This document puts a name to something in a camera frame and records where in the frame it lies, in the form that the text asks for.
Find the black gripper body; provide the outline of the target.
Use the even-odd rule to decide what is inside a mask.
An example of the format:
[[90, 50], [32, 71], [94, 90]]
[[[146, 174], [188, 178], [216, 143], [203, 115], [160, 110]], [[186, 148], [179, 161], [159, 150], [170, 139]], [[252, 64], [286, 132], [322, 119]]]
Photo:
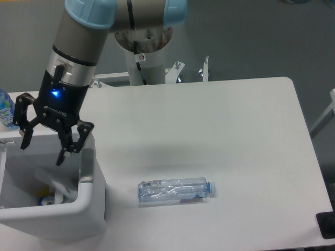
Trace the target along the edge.
[[40, 124], [54, 131], [69, 133], [80, 119], [79, 112], [88, 86], [63, 82], [64, 73], [65, 69], [56, 69], [54, 75], [45, 72], [33, 107]]

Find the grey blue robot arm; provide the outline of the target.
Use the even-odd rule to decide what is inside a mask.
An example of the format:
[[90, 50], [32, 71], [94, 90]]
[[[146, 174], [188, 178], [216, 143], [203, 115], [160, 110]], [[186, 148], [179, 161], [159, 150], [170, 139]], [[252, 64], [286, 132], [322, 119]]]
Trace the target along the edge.
[[187, 1], [65, 1], [38, 96], [16, 98], [13, 123], [23, 137], [21, 149], [41, 124], [58, 134], [57, 165], [66, 153], [79, 153], [94, 129], [79, 113], [109, 33], [168, 29], [183, 23], [187, 11]]

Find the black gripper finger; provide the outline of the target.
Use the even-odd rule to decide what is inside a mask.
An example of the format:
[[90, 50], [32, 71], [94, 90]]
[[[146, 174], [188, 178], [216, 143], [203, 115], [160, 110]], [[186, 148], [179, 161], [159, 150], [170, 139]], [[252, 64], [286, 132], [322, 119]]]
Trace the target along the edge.
[[64, 162], [66, 152], [79, 153], [94, 129], [94, 124], [88, 121], [79, 120], [76, 126], [79, 138], [74, 142], [72, 127], [64, 126], [61, 120], [57, 120], [56, 122], [56, 131], [61, 142], [61, 151], [56, 162], [57, 166], [60, 166]]
[[13, 124], [19, 126], [20, 133], [23, 135], [21, 149], [26, 149], [31, 142], [34, 133], [34, 127], [39, 123], [35, 117], [31, 121], [27, 118], [28, 106], [33, 105], [35, 98], [29, 93], [23, 93], [16, 98]]

